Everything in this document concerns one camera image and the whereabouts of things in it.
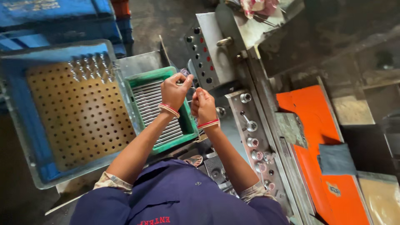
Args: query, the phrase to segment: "bracelet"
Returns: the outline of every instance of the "bracelet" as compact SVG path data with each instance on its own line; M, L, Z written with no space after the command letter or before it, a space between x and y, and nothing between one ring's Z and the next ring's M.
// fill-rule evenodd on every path
M214 126L216 124L218 124L218 126L220 125L220 120L219 119L215 119L213 121L206 122L206 123L203 123L201 125L198 125L197 129L203 129L203 128L206 128L206 127Z
M180 117L180 114L178 113L178 111L176 111L175 109L173 109L173 108L170 107L169 105L166 105L166 104L164 104L164 103L160 103L160 104L158 104L158 107L159 107L160 109L165 109L165 110L167 110L167 111L173 113L173 114L175 115L176 118L179 118L179 117Z

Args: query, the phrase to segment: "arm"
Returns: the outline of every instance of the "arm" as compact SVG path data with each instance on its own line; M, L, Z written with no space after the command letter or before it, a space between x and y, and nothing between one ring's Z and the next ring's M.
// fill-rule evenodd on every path
M214 98L206 90L197 88L193 94L192 114L198 118L199 124L217 118ZM219 126L206 127L204 131L218 153L236 192L240 193L260 181L251 167L232 146L225 134L223 134Z
M176 85L178 80L185 80L185 82L182 86L178 86ZM174 109L179 109L185 100L192 80L193 75L185 78L182 73L177 73L166 79L161 84L162 103ZM142 171L151 149L173 117L172 113L161 110L156 119L114 159L106 172L133 184Z

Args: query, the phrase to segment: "pink cloth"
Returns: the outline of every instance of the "pink cloth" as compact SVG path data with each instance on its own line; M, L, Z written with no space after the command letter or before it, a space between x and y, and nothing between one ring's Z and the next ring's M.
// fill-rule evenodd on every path
M240 0L244 10L244 15L252 19L254 12L265 16L270 16L276 10L278 0Z

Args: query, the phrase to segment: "black knob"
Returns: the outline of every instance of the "black knob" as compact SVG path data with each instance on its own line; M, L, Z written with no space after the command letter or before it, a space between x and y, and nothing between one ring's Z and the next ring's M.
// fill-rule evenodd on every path
M196 27L196 28L194 29L194 33L195 33L195 34L199 34L199 33L200 33L200 27Z

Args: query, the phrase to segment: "sandal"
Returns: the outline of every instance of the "sandal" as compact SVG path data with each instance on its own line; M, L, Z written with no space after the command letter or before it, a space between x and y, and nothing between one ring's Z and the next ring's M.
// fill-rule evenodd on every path
M190 164L192 166L198 167L202 162L203 162L203 156L201 155L194 155L190 158L187 158L183 160L187 164Z

